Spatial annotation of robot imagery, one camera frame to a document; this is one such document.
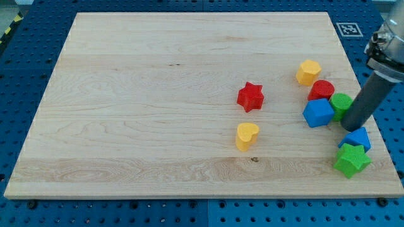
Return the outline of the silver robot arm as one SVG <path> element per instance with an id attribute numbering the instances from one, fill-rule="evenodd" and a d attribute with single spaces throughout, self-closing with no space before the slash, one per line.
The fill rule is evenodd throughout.
<path id="1" fill-rule="evenodd" d="M 390 82 L 403 81 L 403 0 L 396 1 L 365 48 L 367 65 Z"/>

